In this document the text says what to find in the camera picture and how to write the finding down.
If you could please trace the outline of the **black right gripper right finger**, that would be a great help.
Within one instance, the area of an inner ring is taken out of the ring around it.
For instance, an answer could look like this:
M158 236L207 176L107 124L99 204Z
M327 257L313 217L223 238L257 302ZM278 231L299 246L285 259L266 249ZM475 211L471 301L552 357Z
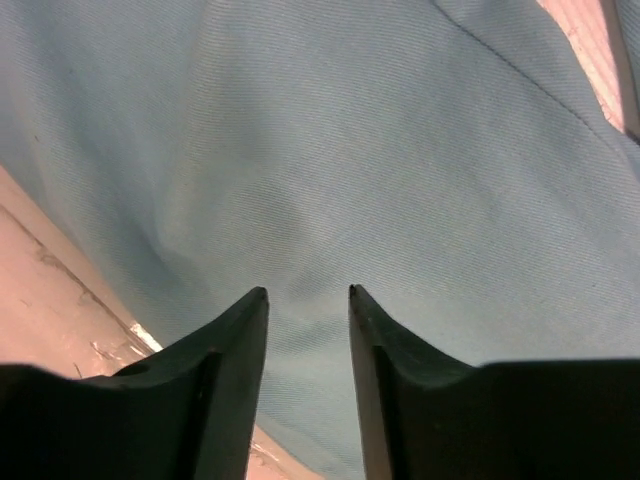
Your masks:
M635 479L635 359L467 365L349 289L370 479Z

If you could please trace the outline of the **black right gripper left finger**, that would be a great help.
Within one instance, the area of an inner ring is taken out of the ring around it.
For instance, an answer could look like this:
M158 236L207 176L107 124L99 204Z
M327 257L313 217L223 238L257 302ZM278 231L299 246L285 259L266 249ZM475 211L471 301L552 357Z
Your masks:
M110 376L1 368L5 479L242 479L269 303L248 292L218 318Z

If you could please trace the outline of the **light blue trousers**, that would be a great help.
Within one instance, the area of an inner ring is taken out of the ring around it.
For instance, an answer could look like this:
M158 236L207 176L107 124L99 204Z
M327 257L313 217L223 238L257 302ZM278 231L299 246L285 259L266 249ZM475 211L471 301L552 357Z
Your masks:
M535 1L5 1L1 162L162 344L266 288L328 479L351 284L470 364L639 352L639 146Z

